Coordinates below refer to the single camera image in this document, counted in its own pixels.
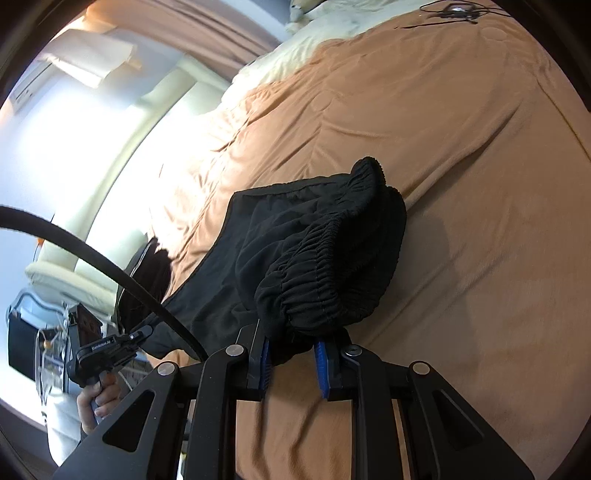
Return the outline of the left hand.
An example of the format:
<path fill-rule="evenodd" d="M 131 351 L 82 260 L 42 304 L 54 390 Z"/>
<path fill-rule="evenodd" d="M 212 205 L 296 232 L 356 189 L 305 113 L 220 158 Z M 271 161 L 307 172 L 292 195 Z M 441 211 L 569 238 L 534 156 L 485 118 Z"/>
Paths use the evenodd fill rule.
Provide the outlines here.
<path fill-rule="evenodd" d="M 93 385 L 82 389 L 76 399 L 81 429 L 89 435 L 98 425 L 98 420 L 110 415 L 118 406 L 121 389 L 113 373 L 103 372 Z"/>

